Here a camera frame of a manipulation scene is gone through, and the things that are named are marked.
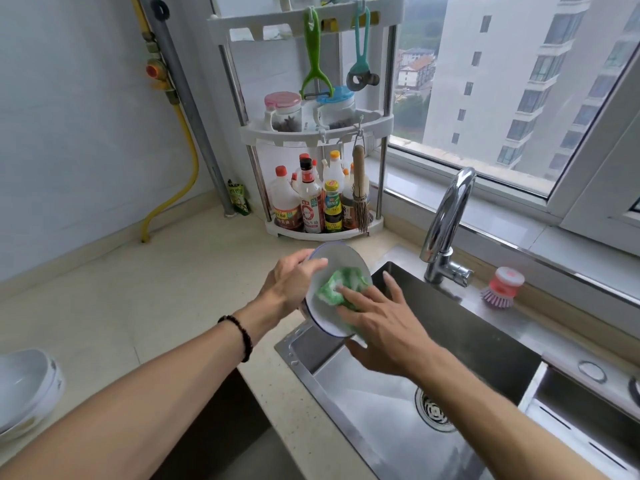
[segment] green seasoning packet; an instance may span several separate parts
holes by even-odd
[[[370,286],[370,283],[359,268],[343,267],[331,275],[329,281],[316,292],[316,296],[329,305],[344,305],[350,310],[357,311],[352,303],[348,302],[341,293],[336,291],[336,288],[340,285],[362,292]]]
[[[235,184],[231,180],[227,182],[227,190],[229,197],[231,197],[231,203],[234,205],[236,211],[240,212],[244,216],[249,215],[249,204],[244,198],[244,185]]]

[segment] window glass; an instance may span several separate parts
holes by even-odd
[[[547,197],[634,59],[638,2],[405,0],[391,146]]]

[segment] black beaded bracelet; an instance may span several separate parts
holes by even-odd
[[[236,327],[238,327],[238,330],[240,330],[240,333],[242,333],[242,341],[244,343],[244,359],[242,359],[242,361],[247,362],[249,360],[249,355],[251,355],[251,352],[253,351],[253,344],[251,343],[251,337],[249,337],[249,334],[246,332],[243,326],[240,325],[240,322],[238,322],[235,316],[225,315],[222,318],[220,318],[220,320],[218,320],[218,323],[224,322],[224,320],[229,320],[229,322],[236,325]]]

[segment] person's right hand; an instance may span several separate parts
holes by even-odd
[[[393,277],[386,271],[383,277],[391,299],[375,286],[368,287],[363,293],[345,287],[338,289],[360,310],[353,312],[339,306],[340,317],[356,327],[367,343],[364,348],[348,340],[346,346],[367,369],[416,382],[420,371],[428,366],[430,355],[440,347],[418,322]]]

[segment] building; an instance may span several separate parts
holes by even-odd
[[[435,72],[435,58],[433,55],[423,55],[398,70],[397,86],[401,88],[420,89],[433,78]]]
[[[399,50],[400,67],[407,66],[424,55],[433,55],[435,57],[435,51],[429,48],[418,47],[413,47],[409,50]]]
[[[423,144],[555,180],[636,47],[638,1],[449,0]]]

